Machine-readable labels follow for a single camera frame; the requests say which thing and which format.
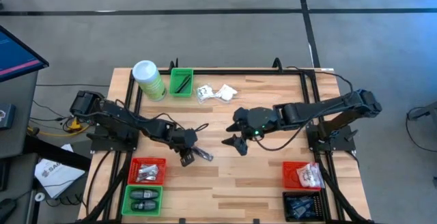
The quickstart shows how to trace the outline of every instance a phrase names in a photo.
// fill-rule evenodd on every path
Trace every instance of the floor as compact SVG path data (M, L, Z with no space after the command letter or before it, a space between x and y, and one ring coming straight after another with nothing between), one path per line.
M4 0L8 11L169 10L208 8L300 8L300 0ZM437 8L437 0L307 0L316 9ZM371 90L383 112L359 120L356 138L361 175L372 219L379 223L435 223L437 154L414 146L406 112L437 100L437 14L310 14L323 68L334 68L356 89ZM44 56L50 68L38 83L109 84L112 69L142 59L166 67L262 67L279 57L285 66L313 66L302 14L155 16L0 16L0 24ZM38 87L35 100L68 114L82 87ZM341 83L341 92L347 87ZM107 88L95 87L105 94ZM52 118L33 107L32 116ZM428 117L409 123L412 136L437 150L437 130ZM87 154L84 137L45 138L73 143ZM77 182L69 193L81 193ZM38 223L74 221L78 206L43 204Z

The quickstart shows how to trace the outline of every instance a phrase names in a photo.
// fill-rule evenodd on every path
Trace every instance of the monitor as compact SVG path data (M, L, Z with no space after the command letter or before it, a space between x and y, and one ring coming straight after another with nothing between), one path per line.
M45 59L0 26L0 82L45 67Z

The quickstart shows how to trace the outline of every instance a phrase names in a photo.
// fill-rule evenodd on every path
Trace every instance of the red container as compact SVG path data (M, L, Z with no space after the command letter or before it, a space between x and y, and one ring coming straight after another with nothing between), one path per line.
M138 170L141 165L156 165L158 166L158 175L156 176L155 181L150 182L137 182L136 179L138 177ZM129 169L129 178L128 184L140 184L140 185L163 185L165 179L165 167L166 160L165 158L132 158L132 162L130 162Z
M320 187L303 187L299 181L297 169L310 162L282 162L282 181L284 188L300 191L320 191Z

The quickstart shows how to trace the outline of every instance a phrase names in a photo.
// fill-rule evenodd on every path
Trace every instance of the paper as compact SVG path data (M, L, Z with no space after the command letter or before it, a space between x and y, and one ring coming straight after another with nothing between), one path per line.
M73 148L70 144L65 144L61 148L73 152ZM42 186L49 186L44 187L44 189L46 189L47 193L52 198L57 198L74 182L74 180L81 177L84 173L83 170L75 169L46 159L42 159L35 168L35 177L40 181Z

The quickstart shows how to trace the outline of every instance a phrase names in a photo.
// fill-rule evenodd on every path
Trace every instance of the wooden tabletop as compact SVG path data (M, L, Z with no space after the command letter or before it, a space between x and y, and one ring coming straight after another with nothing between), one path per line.
M128 86L130 68L114 69L108 99L124 100ZM167 88L169 76L163 75ZM320 98L322 100L339 95L335 77L317 74ZM182 167L180 157L166 145L140 136L137 151L133 157L160 157L167 159L167 174L164 183L163 206L160 217L124 216L123 223L170 222L177 223L186 218L188 223L251 223L260 219L262 223L284 223L281 163L283 161L313 161L313 153L308 149L305 132L301 132L286 148L278 152L267 152L258 144L248 141L249 151L240 156L236 149L223 145L222 140L232 136L225 129L232 124L234 111L239 107L271 107L286 102L303 102L300 79L294 75L197 75L194 86L211 84L218 90L228 84L238 91L229 104L219 100L207 100L199 104L195 95L191 98L174 98L167 94L160 102L149 101L145 96L140 114L152 117L168 113L185 128L196 128L203 123L210 125L198 132L197 146L214 155L208 162L196 156L194 163ZM135 105L137 85L134 87L132 104ZM275 148L284 144L295 131L282 131L266 135L264 145ZM104 152L94 154L89 176L103 157ZM90 210L106 192L113 163L111 152L102 164L94 182L90 199ZM353 158L344 152L335 152L335 169L339 187L349 202L365 218L370 218L360 172ZM85 192L91 177L88 177ZM337 218L332 193L328 198L333 219ZM114 194L111 217L115 218L119 189ZM79 218L85 217L82 206Z

